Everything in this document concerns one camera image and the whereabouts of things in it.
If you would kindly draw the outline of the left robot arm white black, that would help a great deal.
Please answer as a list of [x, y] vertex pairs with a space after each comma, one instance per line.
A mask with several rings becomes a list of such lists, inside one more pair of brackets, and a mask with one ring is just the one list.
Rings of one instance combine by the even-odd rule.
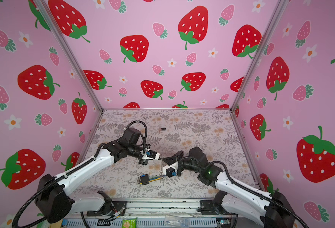
[[28, 224], [29, 228], [45, 220], [50, 224], [56, 223], [70, 213], [98, 211], [104, 208], [108, 205], [108, 200], [103, 193], [85, 199], [72, 199], [70, 195], [93, 175], [127, 156], [137, 158], [141, 164], [147, 164], [149, 160], [158, 160], [159, 153], [150, 149], [146, 139], [147, 135], [142, 135], [139, 130], [131, 128], [131, 124], [128, 124], [122, 137], [102, 143], [95, 155], [88, 160], [54, 177], [49, 174], [43, 176], [37, 193], [16, 213], [12, 227], [19, 227], [21, 215], [32, 202], [41, 211], [43, 218]]

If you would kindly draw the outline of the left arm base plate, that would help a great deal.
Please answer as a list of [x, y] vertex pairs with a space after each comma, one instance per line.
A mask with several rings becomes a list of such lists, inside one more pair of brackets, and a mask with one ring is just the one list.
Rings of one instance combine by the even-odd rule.
[[88, 217], [111, 217], [119, 212], [119, 216], [124, 216], [127, 208], [127, 201], [112, 201], [106, 206], [103, 206], [99, 211], [87, 211]]

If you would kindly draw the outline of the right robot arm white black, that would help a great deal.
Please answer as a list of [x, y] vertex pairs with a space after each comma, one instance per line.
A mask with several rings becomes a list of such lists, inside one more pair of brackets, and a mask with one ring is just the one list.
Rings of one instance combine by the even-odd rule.
[[181, 176], [183, 171], [192, 171], [198, 174], [201, 183], [218, 189], [219, 209], [245, 217], [264, 228], [292, 228], [295, 222], [308, 227], [282, 193], [271, 194], [231, 177], [223, 162], [209, 162], [199, 147], [192, 148], [187, 156], [179, 151], [162, 161], [166, 163], [165, 176], [171, 178]]

